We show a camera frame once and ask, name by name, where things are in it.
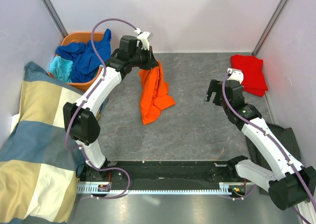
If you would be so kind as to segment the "orange t shirt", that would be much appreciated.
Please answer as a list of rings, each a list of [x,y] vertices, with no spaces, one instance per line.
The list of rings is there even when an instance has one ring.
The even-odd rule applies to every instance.
[[[169,95],[169,84],[164,80],[161,62],[151,70],[140,70],[139,77],[142,86],[140,97],[140,112],[144,125],[157,120],[161,112],[176,104]]]

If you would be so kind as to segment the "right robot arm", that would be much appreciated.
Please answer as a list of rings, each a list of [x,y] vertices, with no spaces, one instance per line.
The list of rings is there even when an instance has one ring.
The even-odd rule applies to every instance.
[[[238,181],[247,179],[265,190],[272,202],[286,210],[305,201],[315,204],[316,171],[304,167],[288,152],[269,129],[261,113],[252,104],[246,103],[239,81],[210,81],[205,101],[214,95],[213,103],[224,109],[228,120],[234,124],[257,148],[268,162],[266,169],[243,156],[230,160],[226,168],[227,178]]]

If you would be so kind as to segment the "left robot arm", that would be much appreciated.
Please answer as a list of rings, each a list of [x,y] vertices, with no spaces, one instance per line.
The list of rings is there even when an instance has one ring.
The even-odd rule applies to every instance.
[[[108,177],[108,168],[103,166],[106,158],[98,142],[100,126],[97,113],[110,92],[132,68],[150,70],[158,66],[150,46],[151,37],[150,32],[141,32],[136,37],[122,36],[118,49],[105,61],[90,88],[74,103],[67,102],[63,107],[66,137],[76,142],[87,164],[93,167],[91,175],[97,181]]]

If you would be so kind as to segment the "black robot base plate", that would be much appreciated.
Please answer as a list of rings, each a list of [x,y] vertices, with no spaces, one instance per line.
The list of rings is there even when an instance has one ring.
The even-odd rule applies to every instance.
[[[254,185],[230,171],[227,161],[107,161],[104,171],[78,166],[80,182],[129,189],[215,189],[219,183],[247,192]]]

